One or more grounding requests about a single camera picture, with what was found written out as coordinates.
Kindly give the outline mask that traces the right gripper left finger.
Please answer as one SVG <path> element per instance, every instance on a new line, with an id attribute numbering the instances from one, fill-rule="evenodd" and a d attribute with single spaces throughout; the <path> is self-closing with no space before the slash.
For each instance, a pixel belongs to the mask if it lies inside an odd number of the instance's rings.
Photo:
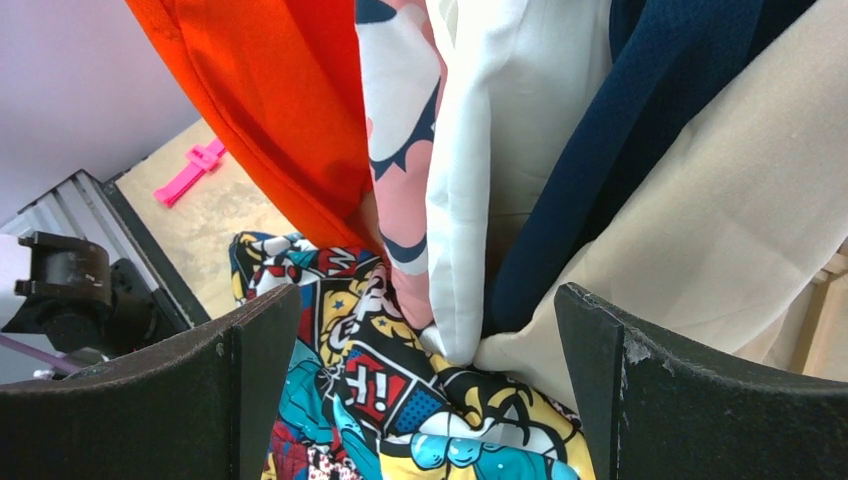
<path id="1" fill-rule="evenodd" d="M 5 479 L 257 479 L 301 299 L 281 286 L 61 381 L 1 389 Z"/>

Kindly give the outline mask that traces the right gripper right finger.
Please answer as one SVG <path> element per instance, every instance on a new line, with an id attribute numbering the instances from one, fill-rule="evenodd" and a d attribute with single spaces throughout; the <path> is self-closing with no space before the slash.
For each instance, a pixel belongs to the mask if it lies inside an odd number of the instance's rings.
<path id="1" fill-rule="evenodd" d="M 720 352 L 574 283 L 555 311 L 600 479 L 843 479 L 847 386 Z"/>

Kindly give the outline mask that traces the colourful comic print shorts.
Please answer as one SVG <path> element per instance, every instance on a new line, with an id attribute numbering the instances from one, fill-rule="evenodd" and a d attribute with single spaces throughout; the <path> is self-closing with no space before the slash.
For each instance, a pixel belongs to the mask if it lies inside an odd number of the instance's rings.
<path id="1" fill-rule="evenodd" d="M 302 301 L 264 478 L 594 477 L 573 411 L 424 349 L 379 256 L 260 232 L 229 256 L 239 304 L 280 285 Z"/>

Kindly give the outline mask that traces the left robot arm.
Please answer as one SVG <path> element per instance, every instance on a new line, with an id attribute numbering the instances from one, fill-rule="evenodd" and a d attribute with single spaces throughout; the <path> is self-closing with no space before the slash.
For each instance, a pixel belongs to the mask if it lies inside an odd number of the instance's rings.
<path id="1" fill-rule="evenodd" d="M 167 319 L 132 263 L 88 240 L 1 237 L 1 345 L 64 378 L 148 347 Z"/>

